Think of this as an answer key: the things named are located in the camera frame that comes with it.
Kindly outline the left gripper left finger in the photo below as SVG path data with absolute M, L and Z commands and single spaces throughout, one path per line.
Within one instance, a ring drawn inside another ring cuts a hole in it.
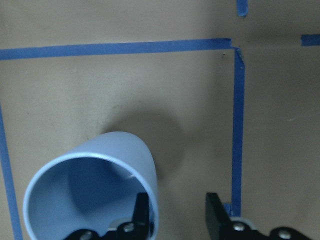
M 150 205 L 146 192 L 136 195 L 131 221 L 119 224 L 115 230 L 108 230 L 100 236 L 91 229 L 78 229 L 69 234 L 66 240 L 146 240 L 150 232 Z

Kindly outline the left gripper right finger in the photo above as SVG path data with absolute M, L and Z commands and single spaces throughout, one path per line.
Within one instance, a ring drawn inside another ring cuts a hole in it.
M 298 230 L 281 226 L 268 235 L 257 230 L 249 221 L 241 217 L 230 217 L 218 194 L 205 195 L 205 223 L 211 240 L 309 240 Z

